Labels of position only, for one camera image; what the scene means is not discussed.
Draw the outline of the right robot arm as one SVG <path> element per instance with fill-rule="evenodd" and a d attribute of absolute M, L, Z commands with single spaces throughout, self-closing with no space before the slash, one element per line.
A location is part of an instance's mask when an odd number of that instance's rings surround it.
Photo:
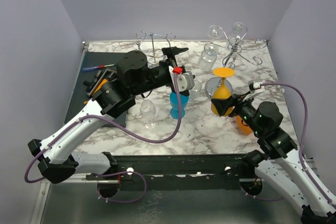
<path fill-rule="evenodd" d="M 249 152 L 239 166 L 249 178 L 266 181 L 301 216 L 302 223 L 335 223 L 335 195 L 302 159 L 299 147 L 281 127 L 283 116 L 274 102 L 264 101 L 254 108 L 245 94 L 227 99 L 211 99 L 220 116 L 231 110 L 252 129 L 261 151 Z"/>

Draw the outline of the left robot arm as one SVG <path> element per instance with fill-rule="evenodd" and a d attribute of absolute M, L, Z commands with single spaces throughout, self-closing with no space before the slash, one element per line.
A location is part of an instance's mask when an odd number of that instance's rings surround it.
<path fill-rule="evenodd" d="M 188 95 L 194 87 L 194 77 L 183 65 L 179 66 L 176 56 L 188 48 L 162 48 L 165 60 L 150 68 L 147 56 L 139 51 L 129 51 L 109 70 L 107 81 L 95 92 L 82 110 L 50 137 L 28 143 L 34 163 L 42 175 L 53 184 L 63 182 L 74 174 L 95 174 L 112 179 L 117 172 L 117 163 L 108 152 L 81 154 L 76 148 L 92 133 L 106 124 L 144 142 L 150 139 L 136 135 L 114 121 L 135 105 L 135 97 L 160 87 L 170 87 L 178 96 Z"/>

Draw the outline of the tall clear flute glass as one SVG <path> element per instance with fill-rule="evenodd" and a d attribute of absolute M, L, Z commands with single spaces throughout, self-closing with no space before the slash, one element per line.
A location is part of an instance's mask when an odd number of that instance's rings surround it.
<path fill-rule="evenodd" d="M 207 29 L 207 35 L 211 39 L 211 42 L 214 42 L 223 37 L 224 31 L 221 26 L 211 25 Z"/>

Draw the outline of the short ribbed clear glass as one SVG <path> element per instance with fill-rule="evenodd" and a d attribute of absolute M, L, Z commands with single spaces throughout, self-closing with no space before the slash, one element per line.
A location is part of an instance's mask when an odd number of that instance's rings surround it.
<path fill-rule="evenodd" d="M 196 100 L 201 96 L 202 84 L 194 80 L 194 87 L 189 91 L 190 92 L 190 99 Z"/>

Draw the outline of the clear ribbed wine glass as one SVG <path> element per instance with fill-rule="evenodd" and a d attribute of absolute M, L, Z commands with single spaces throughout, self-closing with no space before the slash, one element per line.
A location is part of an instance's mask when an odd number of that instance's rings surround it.
<path fill-rule="evenodd" d="M 241 22 L 232 24 L 232 30 L 228 34 L 228 40 L 231 44 L 238 44 L 247 34 L 247 27 Z"/>

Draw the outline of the yellow plastic goblet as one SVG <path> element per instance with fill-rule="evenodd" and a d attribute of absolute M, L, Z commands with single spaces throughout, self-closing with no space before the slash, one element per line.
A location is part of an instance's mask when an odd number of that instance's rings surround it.
<path fill-rule="evenodd" d="M 225 84 L 225 80 L 226 78 L 233 76 L 235 74 L 235 71 L 231 68 L 221 67 L 214 69 L 213 74 L 221 78 L 221 83 L 219 87 L 215 90 L 212 98 L 228 99 L 231 96 L 231 92 Z"/>

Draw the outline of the small clear wine glass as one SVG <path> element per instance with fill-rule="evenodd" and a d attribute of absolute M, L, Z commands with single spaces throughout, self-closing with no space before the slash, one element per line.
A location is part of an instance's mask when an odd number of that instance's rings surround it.
<path fill-rule="evenodd" d="M 218 52 L 219 49 L 216 45 L 211 42 L 206 43 L 199 57 L 198 67 L 203 71 L 211 70 L 217 60 Z"/>

